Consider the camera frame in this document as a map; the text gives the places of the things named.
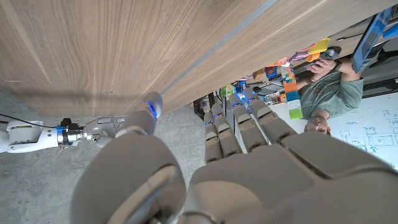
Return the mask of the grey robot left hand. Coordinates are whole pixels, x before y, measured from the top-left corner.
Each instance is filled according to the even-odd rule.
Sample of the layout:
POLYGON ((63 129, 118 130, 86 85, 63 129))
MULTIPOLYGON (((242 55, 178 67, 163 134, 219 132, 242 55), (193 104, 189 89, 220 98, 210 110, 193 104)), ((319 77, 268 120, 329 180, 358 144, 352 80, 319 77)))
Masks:
POLYGON ((154 135, 163 108, 151 92, 91 161, 71 202, 72 223, 396 223, 397 172, 315 132, 296 133, 251 90, 205 115, 205 165, 186 183, 154 135))

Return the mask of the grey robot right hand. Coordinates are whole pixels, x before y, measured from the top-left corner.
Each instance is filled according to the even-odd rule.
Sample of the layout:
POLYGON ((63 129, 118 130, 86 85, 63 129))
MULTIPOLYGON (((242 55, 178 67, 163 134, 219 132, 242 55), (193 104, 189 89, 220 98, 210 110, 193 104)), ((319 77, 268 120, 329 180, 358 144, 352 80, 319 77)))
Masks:
POLYGON ((115 138, 125 119, 125 116, 106 116, 86 123, 84 130, 87 140, 94 141, 99 148, 105 147, 115 138))

